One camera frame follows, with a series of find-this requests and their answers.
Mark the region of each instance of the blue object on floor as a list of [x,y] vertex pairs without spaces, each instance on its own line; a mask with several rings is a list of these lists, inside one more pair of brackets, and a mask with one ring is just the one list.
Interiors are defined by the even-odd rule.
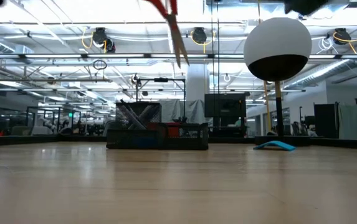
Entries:
[[282,141],[270,141],[270,142],[267,142],[267,143],[264,143],[264,144],[261,144],[259,146],[256,146],[254,147],[253,149],[256,150],[256,149],[263,149],[265,147],[268,147],[268,146],[278,146],[278,147],[281,147],[283,150],[285,151],[293,151],[296,149],[295,146],[291,146],[289,144],[286,144],[286,143],[283,143]]

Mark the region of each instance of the ceiling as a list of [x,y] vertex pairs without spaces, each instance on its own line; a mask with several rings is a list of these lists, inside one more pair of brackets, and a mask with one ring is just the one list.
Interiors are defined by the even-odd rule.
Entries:
[[[271,17],[297,18],[298,14],[283,13],[283,4],[262,4],[261,19]],[[341,5],[324,8],[302,21],[313,39],[312,54],[350,54],[348,45],[322,42],[327,34],[332,34],[335,28],[346,28],[353,39],[357,39],[357,8],[344,8]],[[258,24],[256,4],[221,5],[218,13],[215,7],[205,5],[202,0],[178,1],[178,22],[184,44],[189,54],[242,54],[245,39]],[[10,0],[0,7],[0,42],[6,45],[24,45],[36,54],[90,54],[103,53],[103,50],[92,45],[91,33],[96,27],[105,27],[107,35],[113,39],[116,54],[129,53],[173,53],[169,44],[169,28],[158,11],[144,0],[26,0],[21,3]],[[213,32],[217,33],[213,44],[197,45],[191,39],[191,31],[195,27],[205,28],[208,40]],[[110,82],[81,82],[80,88],[111,89],[133,88],[131,78],[137,74],[141,78],[185,78],[188,66],[181,68],[169,60],[154,59],[107,59],[108,67],[97,71],[92,67],[93,60],[35,60],[33,64],[24,65],[13,60],[0,60],[0,67],[12,72],[0,73],[6,78],[22,76],[26,67],[26,75],[31,79],[55,77],[69,79],[107,79]],[[241,62],[221,62],[212,69],[212,62],[200,61],[209,65],[210,77],[220,73],[220,88],[261,88],[263,82],[255,78]],[[303,71],[318,65],[310,62]],[[224,80],[229,74],[230,80]],[[23,83],[36,88],[55,88],[44,82]],[[67,88],[65,83],[58,83],[58,88]],[[173,82],[149,82],[144,88],[176,89]],[[119,98],[129,100],[133,93],[96,92],[96,100],[115,101]],[[65,95],[70,100],[82,101],[73,93]],[[143,99],[182,98],[180,91],[149,92]]]

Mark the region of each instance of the white sphere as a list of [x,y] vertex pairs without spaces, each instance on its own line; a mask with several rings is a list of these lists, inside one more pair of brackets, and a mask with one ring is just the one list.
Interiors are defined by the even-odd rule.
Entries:
[[244,59],[257,78],[280,81],[304,68],[311,49],[311,35],[301,22],[278,17],[262,22],[249,34]]

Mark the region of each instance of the white pillar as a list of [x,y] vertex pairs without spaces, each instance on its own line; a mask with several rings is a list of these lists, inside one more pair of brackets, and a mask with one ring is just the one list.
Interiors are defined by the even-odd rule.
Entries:
[[209,93],[207,64],[191,64],[186,74],[186,100],[204,101],[204,94],[206,93]]

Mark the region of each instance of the wooden floor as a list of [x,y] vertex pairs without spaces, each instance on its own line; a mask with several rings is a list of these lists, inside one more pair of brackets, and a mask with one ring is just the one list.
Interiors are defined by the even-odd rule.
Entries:
[[0,147],[0,224],[357,224],[357,150]]

